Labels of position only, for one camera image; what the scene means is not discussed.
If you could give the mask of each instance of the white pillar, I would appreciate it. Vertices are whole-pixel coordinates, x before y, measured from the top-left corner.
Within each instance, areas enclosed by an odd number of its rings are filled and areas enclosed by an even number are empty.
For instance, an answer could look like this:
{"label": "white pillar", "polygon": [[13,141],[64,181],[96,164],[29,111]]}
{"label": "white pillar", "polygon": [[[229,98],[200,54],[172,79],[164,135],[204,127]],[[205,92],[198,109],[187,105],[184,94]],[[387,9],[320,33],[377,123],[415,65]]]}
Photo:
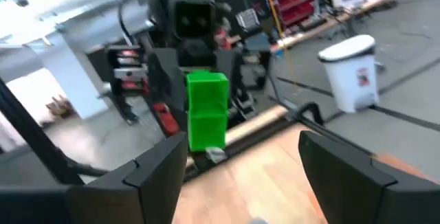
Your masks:
{"label": "white pillar", "polygon": [[86,53],[65,34],[51,36],[50,41],[54,44],[52,47],[33,50],[55,77],[77,114],[87,119],[106,111],[108,104],[97,99],[102,81]]}

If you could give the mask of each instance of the shelf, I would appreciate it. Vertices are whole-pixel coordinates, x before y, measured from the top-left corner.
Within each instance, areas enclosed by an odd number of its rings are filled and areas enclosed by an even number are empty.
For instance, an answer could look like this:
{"label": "shelf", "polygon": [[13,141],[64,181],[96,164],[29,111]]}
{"label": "shelf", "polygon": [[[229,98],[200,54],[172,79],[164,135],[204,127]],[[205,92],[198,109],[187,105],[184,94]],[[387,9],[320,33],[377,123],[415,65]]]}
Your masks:
{"label": "shelf", "polygon": [[284,12],[284,11],[288,11],[289,9],[291,9],[297,5],[300,5],[306,1],[309,1],[309,0],[294,0],[294,1],[290,1],[290,2],[286,1],[285,3],[280,3],[278,6],[280,7],[280,11]]}
{"label": "shelf", "polygon": [[299,14],[299,15],[294,15],[292,18],[286,17],[286,19],[284,20],[284,25],[286,27],[288,27],[289,25],[291,25],[291,24],[293,24],[295,22],[298,22],[298,21],[300,21],[302,19],[305,19],[305,18],[311,16],[313,13],[314,13],[314,11],[312,10],[312,11],[305,12],[305,13],[302,13],[302,14]]}

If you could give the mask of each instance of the label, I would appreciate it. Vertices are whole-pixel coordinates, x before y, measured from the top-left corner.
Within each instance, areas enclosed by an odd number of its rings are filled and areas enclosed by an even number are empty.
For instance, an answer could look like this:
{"label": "label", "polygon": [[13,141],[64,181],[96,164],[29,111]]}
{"label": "label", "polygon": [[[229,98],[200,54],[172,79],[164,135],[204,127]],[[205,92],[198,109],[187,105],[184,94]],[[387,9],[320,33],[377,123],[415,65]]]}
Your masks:
{"label": "label", "polygon": [[369,71],[367,68],[361,68],[357,70],[357,81],[360,87],[370,85]]}

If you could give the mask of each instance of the gray floor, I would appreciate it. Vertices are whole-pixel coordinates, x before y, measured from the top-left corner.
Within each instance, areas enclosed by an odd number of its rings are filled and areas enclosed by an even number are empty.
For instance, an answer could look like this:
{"label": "gray floor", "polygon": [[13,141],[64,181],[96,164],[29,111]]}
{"label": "gray floor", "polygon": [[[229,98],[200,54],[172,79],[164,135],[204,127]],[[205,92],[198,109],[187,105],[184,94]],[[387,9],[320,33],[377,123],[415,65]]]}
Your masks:
{"label": "gray floor", "polygon": [[[385,89],[380,106],[440,125],[440,0],[399,0],[392,10],[373,14],[359,27],[377,41],[377,59],[387,66],[378,76],[379,87]],[[324,68],[316,54],[343,38],[311,39],[289,52],[293,69],[286,60],[276,61],[278,76],[330,91]],[[395,82],[424,65],[429,70],[395,86]],[[281,83],[289,99],[297,104],[317,102],[324,118],[338,112],[332,97],[309,89]],[[272,103],[257,94],[258,109]],[[150,149],[162,138],[148,110],[141,124],[128,126],[116,111],[111,110],[92,120],[69,120],[47,132],[54,143],[71,158],[92,166],[114,169]],[[413,165],[428,176],[440,179],[440,132],[403,121],[374,110],[343,115],[327,123],[327,127],[376,153],[390,153]]]}
{"label": "gray floor", "polygon": [[[342,115],[326,126],[375,153],[394,155],[429,177],[440,179],[440,0],[398,1],[398,7],[373,13],[373,18],[366,19],[367,23],[358,29],[375,38],[377,60],[387,67],[377,79],[382,90],[379,106],[406,115],[410,121],[369,109]],[[278,59],[279,76],[331,91],[317,53],[342,39],[311,39],[295,46],[288,52],[289,59]],[[423,73],[396,84],[424,67],[427,70]],[[332,97],[288,83],[281,86],[297,104],[317,102],[324,118],[338,112]],[[429,123],[430,128],[411,120]]]}

